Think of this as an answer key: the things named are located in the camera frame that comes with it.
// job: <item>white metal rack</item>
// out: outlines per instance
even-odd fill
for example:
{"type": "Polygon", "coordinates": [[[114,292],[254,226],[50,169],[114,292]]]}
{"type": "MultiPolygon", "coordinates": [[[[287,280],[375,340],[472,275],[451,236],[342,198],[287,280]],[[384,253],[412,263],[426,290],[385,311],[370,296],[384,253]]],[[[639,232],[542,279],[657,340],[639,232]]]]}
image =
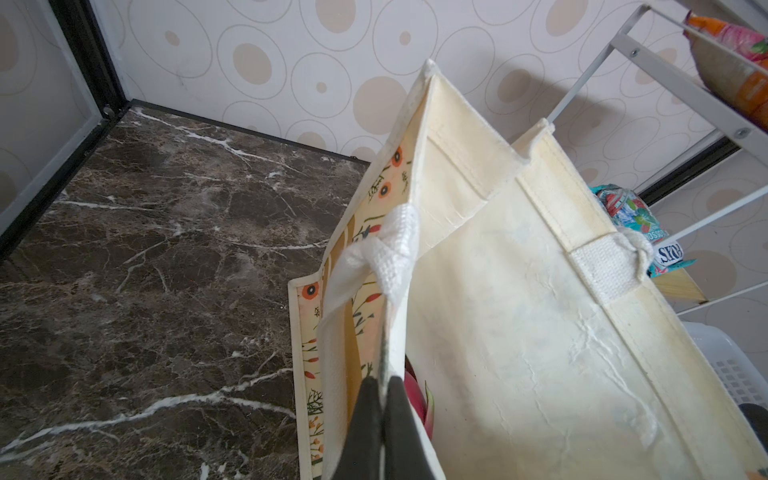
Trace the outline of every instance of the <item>white metal rack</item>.
{"type": "MultiPolygon", "coordinates": [[[[673,18],[659,12],[650,5],[641,5],[635,10],[635,12],[627,19],[627,21],[619,28],[618,33],[608,42],[605,48],[598,54],[598,56],[592,61],[587,70],[576,81],[571,90],[560,100],[560,103],[552,110],[547,117],[547,120],[552,123],[555,118],[568,106],[574,99],[576,94],[584,87],[587,80],[596,72],[596,70],[602,65],[602,63],[608,58],[613,50],[618,51],[629,61],[634,63],[639,69],[645,71],[661,86],[670,91],[675,97],[679,98],[683,103],[687,104],[692,110],[696,111],[701,117],[712,124],[717,130],[721,131],[725,136],[730,138],[735,144],[742,147],[745,151],[748,151],[758,160],[768,166],[768,134],[755,126],[752,122],[744,118],[741,114],[736,112],[730,106],[725,104],[719,98],[715,97],[712,93],[700,87],[693,79],[682,72],[679,68],[668,64],[659,55],[656,55],[652,51],[645,48],[637,40],[628,35],[632,27],[637,24],[643,15],[653,11],[656,15],[665,18],[669,22],[681,27],[683,30],[691,35],[696,36],[698,39],[715,45],[717,48],[724,51],[727,55],[731,55],[743,62],[749,68],[756,69],[762,72],[768,77],[768,71],[759,65],[747,60],[746,58],[732,52],[714,41],[712,38],[702,34],[695,28],[691,28],[687,25],[683,25],[673,18]]],[[[750,201],[756,200],[763,195],[768,194],[768,185],[755,190],[749,195],[733,202],[731,205],[719,210],[710,216],[703,218],[702,220],[694,223],[686,229],[677,232],[674,235],[668,237],[664,243],[672,243],[677,239],[693,233],[694,231],[714,222],[718,218],[727,215],[737,208],[744,206],[750,201]]],[[[722,299],[712,300],[702,304],[701,306],[707,306],[711,303],[715,303],[720,300],[725,300],[732,296],[736,296],[740,293],[744,293],[749,290],[753,290],[759,286],[764,286],[766,283],[761,283],[752,286],[741,292],[732,293],[722,299]]]]}

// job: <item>colorful package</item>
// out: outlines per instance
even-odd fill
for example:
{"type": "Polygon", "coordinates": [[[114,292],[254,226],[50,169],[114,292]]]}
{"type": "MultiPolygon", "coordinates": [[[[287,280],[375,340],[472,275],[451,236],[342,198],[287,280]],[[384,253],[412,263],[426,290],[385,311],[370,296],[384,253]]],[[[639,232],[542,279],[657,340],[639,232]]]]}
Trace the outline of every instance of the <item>colorful package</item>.
{"type": "Polygon", "coordinates": [[[635,192],[618,185],[608,184],[592,188],[608,216],[619,227],[641,232],[654,245],[654,261],[648,268],[651,277],[692,265],[696,260],[683,260],[683,247],[679,243],[662,245],[669,233],[661,228],[650,208],[635,192]]]}
{"type": "MultiPolygon", "coordinates": [[[[691,13],[685,18],[685,23],[712,37],[728,50],[768,68],[768,41],[765,35],[715,18],[694,17],[691,13]]],[[[707,88],[753,123],[768,130],[766,75],[714,45],[693,35],[684,35],[688,37],[690,52],[707,88]]]]}

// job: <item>tote bag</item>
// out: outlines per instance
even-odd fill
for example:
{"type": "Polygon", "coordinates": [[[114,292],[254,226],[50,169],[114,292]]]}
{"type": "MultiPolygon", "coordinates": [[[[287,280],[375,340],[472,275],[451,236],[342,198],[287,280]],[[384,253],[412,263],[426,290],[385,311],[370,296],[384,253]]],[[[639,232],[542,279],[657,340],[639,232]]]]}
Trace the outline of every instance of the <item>tote bag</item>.
{"type": "Polygon", "coordinates": [[[360,382],[406,353],[436,478],[764,478],[649,245],[553,131],[510,146],[425,64],[320,269],[288,286],[302,480],[331,478],[360,382]]]}

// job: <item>dark brown marble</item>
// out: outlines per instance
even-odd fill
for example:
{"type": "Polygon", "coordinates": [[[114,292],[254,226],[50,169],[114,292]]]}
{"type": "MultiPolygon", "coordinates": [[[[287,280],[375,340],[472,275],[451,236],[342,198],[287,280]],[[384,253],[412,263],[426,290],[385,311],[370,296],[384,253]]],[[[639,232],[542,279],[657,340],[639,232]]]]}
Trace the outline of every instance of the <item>dark brown marble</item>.
{"type": "Polygon", "coordinates": [[[286,284],[363,171],[129,112],[0,266],[0,478],[298,478],[286,284]]]}

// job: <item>screw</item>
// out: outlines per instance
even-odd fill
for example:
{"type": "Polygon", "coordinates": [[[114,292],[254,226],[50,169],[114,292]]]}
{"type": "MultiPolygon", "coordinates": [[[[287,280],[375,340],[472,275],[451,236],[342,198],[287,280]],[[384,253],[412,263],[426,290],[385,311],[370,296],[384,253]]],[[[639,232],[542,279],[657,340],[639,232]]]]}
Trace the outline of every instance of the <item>screw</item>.
{"type": "Polygon", "coordinates": [[[751,128],[742,127],[739,130],[736,130],[735,132],[733,132],[733,138],[739,138],[739,139],[745,138],[747,135],[750,134],[751,131],[752,131],[751,128]]]}

